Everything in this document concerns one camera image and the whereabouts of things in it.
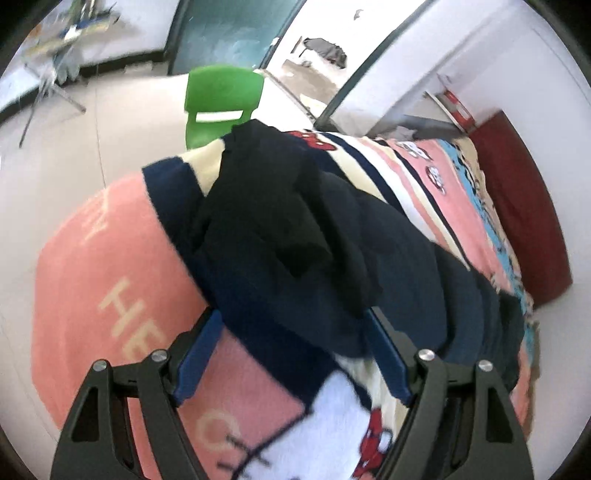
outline red pillow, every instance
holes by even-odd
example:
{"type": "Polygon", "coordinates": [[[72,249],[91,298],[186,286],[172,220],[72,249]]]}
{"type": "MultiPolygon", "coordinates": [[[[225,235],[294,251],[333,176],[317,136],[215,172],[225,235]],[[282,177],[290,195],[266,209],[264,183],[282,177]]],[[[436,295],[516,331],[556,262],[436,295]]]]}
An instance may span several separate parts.
{"type": "Polygon", "coordinates": [[[556,299],[573,279],[552,199],[530,152],[504,112],[474,130],[470,139],[534,306],[556,299]]]}

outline green chair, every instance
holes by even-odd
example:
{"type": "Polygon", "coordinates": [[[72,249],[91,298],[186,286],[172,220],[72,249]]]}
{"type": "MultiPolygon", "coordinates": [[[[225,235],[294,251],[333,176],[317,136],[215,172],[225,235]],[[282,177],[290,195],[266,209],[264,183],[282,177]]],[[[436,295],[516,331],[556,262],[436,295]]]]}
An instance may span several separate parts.
{"type": "Polygon", "coordinates": [[[189,114],[187,149],[202,147],[230,132],[232,125],[250,120],[261,101],[262,75],[230,65],[211,65],[191,70],[187,82],[185,111],[189,114]],[[235,120],[198,121],[198,113],[242,111],[235,120]]]}

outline floor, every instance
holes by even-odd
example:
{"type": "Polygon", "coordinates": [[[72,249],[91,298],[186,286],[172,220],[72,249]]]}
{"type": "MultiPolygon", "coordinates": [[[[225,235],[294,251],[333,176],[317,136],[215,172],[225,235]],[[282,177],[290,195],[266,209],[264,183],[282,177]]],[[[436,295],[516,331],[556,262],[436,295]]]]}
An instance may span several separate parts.
{"type": "MultiPolygon", "coordinates": [[[[68,87],[86,114],[59,98],[46,99],[22,149],[18,141],[29,110],[0,125],[0,424],[40,480],[49,477],[59,432],[30,375],[37,255],[89,196],[185,150],[187,76],[164,72],[160,66],[117,72],[86,87],[68,87]]],[[[281,130],[311,128],[300,107],[270,79],[253,117],[281,130]]]]}
{"type": "Polygon", "coordinates": [[[334,98],[339,88],[312,67],[303,67],[286,60],[277,79],[296,97],[306,95],[325,105],[334,98]]]}

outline striped fabric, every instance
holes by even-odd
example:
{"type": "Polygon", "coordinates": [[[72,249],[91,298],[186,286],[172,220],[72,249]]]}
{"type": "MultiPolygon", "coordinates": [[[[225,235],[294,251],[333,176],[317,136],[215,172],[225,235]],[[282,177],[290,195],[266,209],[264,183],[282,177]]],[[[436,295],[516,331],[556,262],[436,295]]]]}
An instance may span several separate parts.
{"type": "MultiPolygon", "coordinates": [[[[485,211],[458,174],[455,148],[428,140],[409,144],[371,141],[334,133],[291,132],[317,148],[314,159],[323,171],[333,173],[396,208],[425,235],[454,254],[467,268],[476,268],[491,283],[523,298],[512,262],[485,211]],[[443,182],[429,180],[433,173],[443,182]]],[[[191,165],[202,192],[207,195],[219,174],[223,139],[191,150],[181,158],[191,165]]]]}

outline white wall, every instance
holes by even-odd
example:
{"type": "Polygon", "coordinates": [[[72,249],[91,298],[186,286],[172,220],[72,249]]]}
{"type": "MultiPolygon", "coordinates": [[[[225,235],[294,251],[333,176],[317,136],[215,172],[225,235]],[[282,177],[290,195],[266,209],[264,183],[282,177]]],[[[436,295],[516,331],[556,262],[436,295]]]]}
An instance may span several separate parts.
{"type": "MultiPolygon", "coordinates": [[[[114,10],[121,13],[119,22],[106,34],[89,36],[80,42],[83,64],[163,49],[178,2],[117,0],[114,10]]],[[[105,1],[103,5],[109,7],[113,3],[115,0],[105,1]]],[[[56,10],[62,11],[69,5],[70,0],[64,0],[56,10]]],[[[37,85],[36,78],[20,67],[15,57],[0,79],[0,110],[37,85]]]]}
{"type": "Polygon", "coordinates": [[[343,48],[350,76],[424,1],[307,0],[285,33],[267,70],[279,72],[300,37],[319,37],[343,48]],[[363,11],[358,19],[353,20],[358,9],[363,11]]]}
{"type": "MultiPolygon", "coordinates": [[[[545,480],[591,416],[591,87],[551,27],[520,7],[511,19],[518,38],[488,65],[481,61],[490,48],[484,42],[444,70],[457,72],[452,91],[477,120],[505,111],[544,177],[569,252],[573,287],[534,317],[541,378],[529,446],[536,478],[545,480]]],[[[499,41],[504,31],[499,28],[499,41]]]]}
{"type": "Polygon", "coordinates": [[[368,70],[332,119],[347,134],[365,135],[392,105],[511,1],[437,0],[368,70]]]}

